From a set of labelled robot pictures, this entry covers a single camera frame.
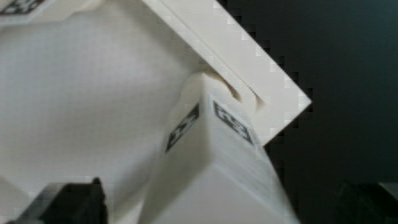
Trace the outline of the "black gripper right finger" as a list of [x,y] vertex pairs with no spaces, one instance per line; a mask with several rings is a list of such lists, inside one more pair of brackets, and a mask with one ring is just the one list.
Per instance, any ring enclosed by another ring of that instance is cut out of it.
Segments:
[[398,182],[342,182],[335,224],[398,224]]

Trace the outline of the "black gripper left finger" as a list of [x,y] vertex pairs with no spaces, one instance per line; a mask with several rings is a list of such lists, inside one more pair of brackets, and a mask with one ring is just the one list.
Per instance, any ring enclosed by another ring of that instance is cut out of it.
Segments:
[[108,224],[99,178],[85,183],[49,183],[10,224]]

